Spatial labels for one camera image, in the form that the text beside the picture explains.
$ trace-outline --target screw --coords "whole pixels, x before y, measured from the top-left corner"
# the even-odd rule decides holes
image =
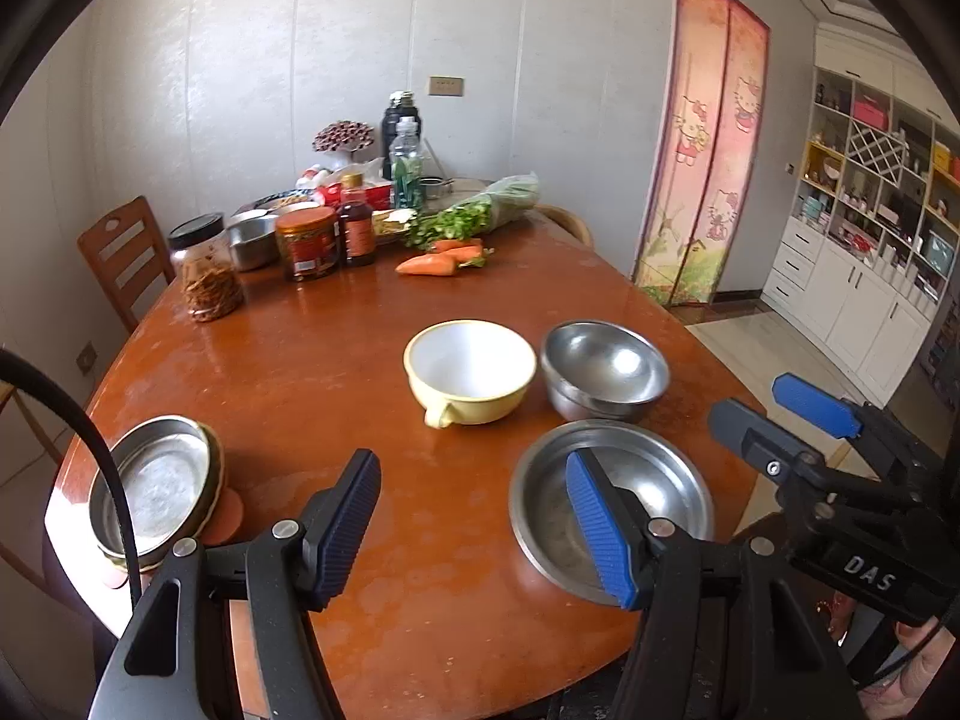
[[[668,538],[674,535],[677,531],[677,526],[666,517],[655,517],[647,523],[647,530],[650,531],[653,536]]]
[[[774,547],[774,542],[770,541],[769,538],[764,538],[763,536],[756,536],[755,538],[750,539],[750,548],[757,554],[762,555],[763,557],[769,557],[776,552],[776,547]]]
[[[813,517],[817,519],[833,519],[834,514],[833,507],[829,503],[817,501],[813,504]]]
[[[174,544],[174,555],[176,557],[186,557],[193,555],[197,551],[197,543],[192,538],[181,538]]]
[[[299,531],[299,523],[296,519],[281,519],[280,522],[275,523],[270,532],[274,538],[290,538],[296,531]]]

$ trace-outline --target orange carrot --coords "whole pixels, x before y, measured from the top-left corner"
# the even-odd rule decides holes
[[[448,257],[453,257],[458,263],[464,263],[477,257],[483,257],[483,247],[452,248],[450,251],[443,253]]]
[[[397,266],[398,274],[411,276],[453,276],[457,261],[449,254],[423,254]]]
[[[432,242],[430,250],[440,253],[454,250],[455,248],[481,247],[482,245],[483,241],[479,238],[471,238],[469,241],[455,241],[453,238],[443,238],[442,240]]]

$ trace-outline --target glass jar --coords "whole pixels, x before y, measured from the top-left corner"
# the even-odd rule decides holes
[[[367,204],[363,177],[347,173],[341,179],[340,247],[343,263],[348,268],[369,265],[376,257],[376,238],[373,237],[373,208]]]
[[[191,319],[210,322],[243,302],[240,280],[230,259],[223,214],[192,218],[173,230],[167,242]]]
[[[337,266],[337,239],[331,208],[304,208],[277,220],[277,247],[283,272],[292,281],[326,276]]]

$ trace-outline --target electrical socket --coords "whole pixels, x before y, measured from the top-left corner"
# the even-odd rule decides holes
[[[86,346],[80,350],[80,354],[77,355],[77,367],[80,369],[80,373],[83,375],[89,375],[90,371],[93,370],[93,365],[97,362],[97,350],[93,348],[93,342],[87,341]]]
[[[427,93],[431,97],[462,98],[464,79],[455,79],[452,76],[430,76]]]

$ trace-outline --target yellow box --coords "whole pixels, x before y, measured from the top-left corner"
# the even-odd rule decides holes
[[[944,172],[950,172],[950,149],[940,141],[933,142],[933,164]]]

